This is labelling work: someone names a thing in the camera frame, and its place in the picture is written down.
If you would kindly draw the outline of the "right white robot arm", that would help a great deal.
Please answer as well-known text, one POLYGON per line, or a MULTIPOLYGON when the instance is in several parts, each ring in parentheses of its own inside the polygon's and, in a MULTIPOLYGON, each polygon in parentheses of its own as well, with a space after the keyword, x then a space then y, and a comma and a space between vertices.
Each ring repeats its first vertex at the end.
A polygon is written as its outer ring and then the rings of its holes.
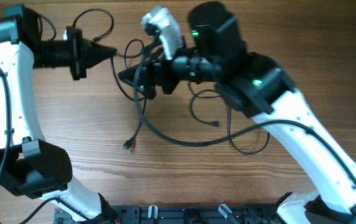
POLYGON ((356 223, 356 163, 316 118, 294 81, 272 58, 249 52, 236 17, 218 1, 187 17, 195 46, 187 48, 168 9, 156 6, 141 21, 153 42, 140 64, 119 79, 134 95, 170 94, 181 81, 212 82, 232 109, 267 130, 297 160, 316 190, 288 193, 275 207, 281 223, 356 223))

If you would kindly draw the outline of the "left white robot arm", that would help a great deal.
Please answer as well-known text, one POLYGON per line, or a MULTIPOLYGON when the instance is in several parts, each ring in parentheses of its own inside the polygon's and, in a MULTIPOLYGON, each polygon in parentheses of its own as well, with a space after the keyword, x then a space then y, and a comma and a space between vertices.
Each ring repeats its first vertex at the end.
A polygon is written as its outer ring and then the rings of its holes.
POLYGON ((73 176, 61 147, 48 143, 35 108, 33 71, 67 67, 74 80, 117 50, 68 26, 62 40, 42 39, 43 15, 18 4, 0 19, 0 189, 53 202, 78 223, 120 223, 104 197, 73 176))

